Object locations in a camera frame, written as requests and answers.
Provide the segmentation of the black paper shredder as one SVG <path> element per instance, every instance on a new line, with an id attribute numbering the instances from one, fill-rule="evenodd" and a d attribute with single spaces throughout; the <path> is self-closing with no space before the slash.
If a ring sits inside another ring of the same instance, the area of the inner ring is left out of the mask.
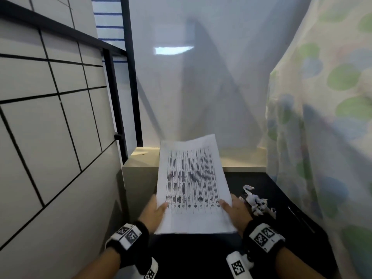
<path id="1" fill-rule="evenodd" d="M 246 203 L 232 195 L 221 201 L 237 228 L 233 234 L 150 236 L 144 220 L 117 231 L 106 248 L 120 255 L 120 269 L 134 265 L 142 279 L 331 279 L 336 261 L 325 238 L 298 224 L 275 224 L 252 217 Z"/>

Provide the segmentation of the person's left hand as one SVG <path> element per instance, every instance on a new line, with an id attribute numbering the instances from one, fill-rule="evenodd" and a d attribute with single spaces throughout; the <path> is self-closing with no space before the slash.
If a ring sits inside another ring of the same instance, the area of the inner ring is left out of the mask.
<path id="1" fill-rule="evenodd" d="M 147 205 L 143 209 L 138 220 L 142 222 L 150 234 L 154 234 L 160 226 L 165 213 L 157 213 L 157 197 L 155 194 L 151 195 Z"/>

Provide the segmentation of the white plain curtain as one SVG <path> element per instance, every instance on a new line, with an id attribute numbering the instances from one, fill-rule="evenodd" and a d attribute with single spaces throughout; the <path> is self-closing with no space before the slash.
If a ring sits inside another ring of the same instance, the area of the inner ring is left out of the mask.
<path id="1" fill-rule="evenodd" d="M 265 149 L 269 75 L 311 0 L 128 0 L 144 147 Z"/>

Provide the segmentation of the dotted green blue curtain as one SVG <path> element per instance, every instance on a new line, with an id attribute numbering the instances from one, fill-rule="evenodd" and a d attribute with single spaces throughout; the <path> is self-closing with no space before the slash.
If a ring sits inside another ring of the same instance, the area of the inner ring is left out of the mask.
<path id="1" fill-rule="evenodd" d="M 311 0 L 272 70 L 267 174 L 372 279 L 372 0 Z"/>

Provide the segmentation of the person's right forearm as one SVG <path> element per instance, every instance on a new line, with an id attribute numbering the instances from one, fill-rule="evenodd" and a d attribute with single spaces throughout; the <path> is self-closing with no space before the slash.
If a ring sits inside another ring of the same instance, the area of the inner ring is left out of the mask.
<path id="1" fill-rule="evenodd" d="M 275 271 L 280 279 L 326 279 L 286 247 L 275 257 Z"/>

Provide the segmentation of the black right wrist tracker band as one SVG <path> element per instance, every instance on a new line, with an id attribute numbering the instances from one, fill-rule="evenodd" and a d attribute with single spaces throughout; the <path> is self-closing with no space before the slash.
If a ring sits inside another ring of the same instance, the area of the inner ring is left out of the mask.
<path id="1" fill-rule="evenodd" d="M 249 222 L 243 234 L 245 254 L 235 251 L 226 257 L 233 279 L 253 279 L 250 270 L 254 267 L 273 270 L 275 257 L 285 247 L 285 241 L 272 226 L 259 220 Z"/>

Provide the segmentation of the black left wrist tracker band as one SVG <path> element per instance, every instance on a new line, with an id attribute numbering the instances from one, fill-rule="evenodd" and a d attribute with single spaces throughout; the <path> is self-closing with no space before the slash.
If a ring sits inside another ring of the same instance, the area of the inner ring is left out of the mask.
<path id="1" fill-rule="evenodd" d="M 126 223 L 105 243 L 105 249 L 112 248 L 120 256 L 120 269 L 135 266 L 143 279 L 155 279 L 158 262 L 150 255 L 149 231 L 141 221 Z"/>

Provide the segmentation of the black wrist tracker band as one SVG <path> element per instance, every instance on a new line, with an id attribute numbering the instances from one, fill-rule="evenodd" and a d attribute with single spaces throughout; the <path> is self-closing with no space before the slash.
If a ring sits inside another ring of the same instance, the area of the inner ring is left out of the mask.
<path id="1" fill-rule="evenodd" d="M 226 257 L 233 279 L 253 279 L 250 270 L 254 267 L 273 270 L 275 257 L 285 247 L 285 241 L 272 226 L 259 220 L 249 222 L 243 234 L 245 254 L 235 251 Z"/>
<path id="2" fill-rule="evenodd" d="M 112 248 L 120 256 L 120 269 L 135 266 L 143 279 L 155 279 L 158 262 L 150 255 L 149 231 L 141 221 L 126 223 L 105 243 L 105 249 Z"/>

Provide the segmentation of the person's left forearm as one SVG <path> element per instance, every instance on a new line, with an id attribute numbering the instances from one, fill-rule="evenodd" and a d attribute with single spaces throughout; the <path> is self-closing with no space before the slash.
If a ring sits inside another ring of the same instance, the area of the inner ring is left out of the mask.
<path id="1" fill-rule="evenodd" d="M 120 264 L 120 254 L 113 248 L 108 248 L 72 279 L 113 279 L 119 271 Z"/>

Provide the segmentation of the pile of shredded paper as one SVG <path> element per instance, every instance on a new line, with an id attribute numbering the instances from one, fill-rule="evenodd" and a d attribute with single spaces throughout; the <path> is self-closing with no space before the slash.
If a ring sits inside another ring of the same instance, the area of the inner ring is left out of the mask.
<path id="1" fill-rule="evenodd" d="M 260 198 L 258 195 L 253 194 L 251 191 L 254 187 L 250 185 L 243 186 L 244 193 L 239 197 L 246 205 L 251 208 L 251 212 L 254 216 L 269 215 L 273 219 L 276 219 L 276 209 L 268 207 L 268 201 L 265 198 Z"/>

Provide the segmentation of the white printed paper sheet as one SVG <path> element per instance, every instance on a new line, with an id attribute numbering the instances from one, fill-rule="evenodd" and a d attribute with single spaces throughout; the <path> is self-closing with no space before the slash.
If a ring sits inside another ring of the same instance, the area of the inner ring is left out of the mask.
<path id="1" fill-rule="evenodd" d="M 214 134 L 188 141 L 163 140 L 157 204 L 168 203 L 155 234 L 222 234 L 236 228 L 219 200 L 232 199 Z"/>

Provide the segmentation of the person's right hand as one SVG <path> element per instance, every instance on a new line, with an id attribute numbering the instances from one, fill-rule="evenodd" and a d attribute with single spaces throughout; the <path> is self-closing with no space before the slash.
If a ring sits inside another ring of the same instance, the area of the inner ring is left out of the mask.
<path id="1" fill-rule="evenodd" d="M 231 199 L 233 213 L 228 214 L 228 216 L 230 217 L 232 224 L 237 229 L 238 234 L 241 236 L 241 238 L 243 238 L 244 231 L 253 218 L 243 201 L 241 201 L 234 194 L 231 194 Z"/>

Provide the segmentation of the black metal frame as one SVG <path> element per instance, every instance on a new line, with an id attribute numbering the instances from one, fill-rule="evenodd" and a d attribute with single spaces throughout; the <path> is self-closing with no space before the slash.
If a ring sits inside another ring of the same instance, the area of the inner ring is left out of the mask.
<path id="1" fill-rule="evenodd" d="M 127 52 L 113 56 L 127 155 L 143 145 L 129 0 L 5 0 Z M 0 12 L 9 11 L 0 0 Z"/>

